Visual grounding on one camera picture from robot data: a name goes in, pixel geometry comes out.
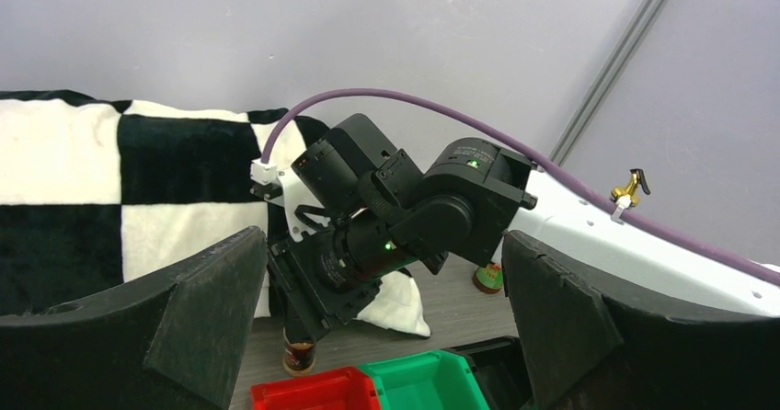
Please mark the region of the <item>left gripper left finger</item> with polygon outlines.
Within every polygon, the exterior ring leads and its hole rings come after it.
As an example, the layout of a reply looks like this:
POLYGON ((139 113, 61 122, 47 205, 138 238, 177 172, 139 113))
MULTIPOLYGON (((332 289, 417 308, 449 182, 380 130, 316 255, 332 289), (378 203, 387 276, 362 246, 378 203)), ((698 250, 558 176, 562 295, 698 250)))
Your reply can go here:
POLYGON ((250 226, 140 278, 1 320, 5 409, 226 409, 266 272, 250 226))

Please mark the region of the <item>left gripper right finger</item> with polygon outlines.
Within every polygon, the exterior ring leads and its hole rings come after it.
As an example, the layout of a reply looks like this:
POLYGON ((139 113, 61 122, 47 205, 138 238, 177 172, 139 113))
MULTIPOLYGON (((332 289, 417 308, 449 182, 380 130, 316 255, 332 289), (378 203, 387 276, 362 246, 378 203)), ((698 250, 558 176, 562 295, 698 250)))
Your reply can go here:
POLYGON ((520 231, 502 266, 540 409, 775 409, 779 321, 677 299, 520 231))

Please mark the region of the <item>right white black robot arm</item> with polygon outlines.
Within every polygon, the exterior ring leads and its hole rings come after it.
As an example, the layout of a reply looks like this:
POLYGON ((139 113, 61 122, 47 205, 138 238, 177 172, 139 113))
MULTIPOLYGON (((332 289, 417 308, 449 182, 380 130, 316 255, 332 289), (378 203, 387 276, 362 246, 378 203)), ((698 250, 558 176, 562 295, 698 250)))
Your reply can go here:
POLYGON ((419 289, 403 268, 421 262, 437 273, 448 255, 503 268, 506 231, 672 298, 779 314, 777 267, 727 263, 645 232, 627 223, 624 208, 602 211, 529 158, 482 139, 450 143, 421 170, 355 114, 285 165, 263 154, 250 176, 286 217, 270 271, 291 318, 314 339, 353 320, 429 336, 419 289))

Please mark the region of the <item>brown sauce glass bottle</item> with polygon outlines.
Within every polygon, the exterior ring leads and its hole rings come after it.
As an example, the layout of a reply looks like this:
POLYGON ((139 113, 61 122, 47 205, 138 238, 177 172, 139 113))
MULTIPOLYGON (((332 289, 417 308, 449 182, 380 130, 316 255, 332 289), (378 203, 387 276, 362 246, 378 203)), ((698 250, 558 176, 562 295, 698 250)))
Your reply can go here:
POLYGON ((626 207, 635 208, 640 203, 640 194, 650 195, 651 190, 642 168, 632 168, 629 173, 630 177, 625 185, 612 189, 611 199, 615 204, 622 203, 626 207))

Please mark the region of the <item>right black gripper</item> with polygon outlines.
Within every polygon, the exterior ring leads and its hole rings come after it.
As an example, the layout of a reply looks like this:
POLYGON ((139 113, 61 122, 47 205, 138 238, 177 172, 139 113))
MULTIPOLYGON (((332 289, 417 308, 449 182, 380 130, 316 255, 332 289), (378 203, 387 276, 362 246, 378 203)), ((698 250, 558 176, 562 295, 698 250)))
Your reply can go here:
POLYGON ((283 297, 284 332, 290 342, 317 342, 357 318, 377 296, 379 281, 346 278, 322 241, 279 241, 269 269, 283 297))

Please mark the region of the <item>yellow cap chili sauce bottle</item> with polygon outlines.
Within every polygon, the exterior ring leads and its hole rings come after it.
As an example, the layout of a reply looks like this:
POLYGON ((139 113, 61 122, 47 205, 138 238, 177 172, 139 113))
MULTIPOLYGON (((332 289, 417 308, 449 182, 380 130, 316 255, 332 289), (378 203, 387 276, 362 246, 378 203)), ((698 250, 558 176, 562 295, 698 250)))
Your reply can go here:
POLYGON ((496 294, 503 289, 503 268, 499 264, 490 263, 483 268, 477 268, 472 276, 474 286, 486 293, 496 294))

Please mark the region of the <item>red label spice jar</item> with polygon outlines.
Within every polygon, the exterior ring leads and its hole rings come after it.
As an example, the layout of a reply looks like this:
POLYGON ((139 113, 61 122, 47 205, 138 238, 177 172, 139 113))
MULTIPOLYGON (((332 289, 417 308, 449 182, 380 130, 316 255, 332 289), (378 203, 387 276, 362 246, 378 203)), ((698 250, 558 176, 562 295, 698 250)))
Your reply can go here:
POLYGON ((315 364, 316 340, 311 337, 302 321, 286 316, 283 326, 284 354, 282 366, 292 376, 304 376, 315 364))

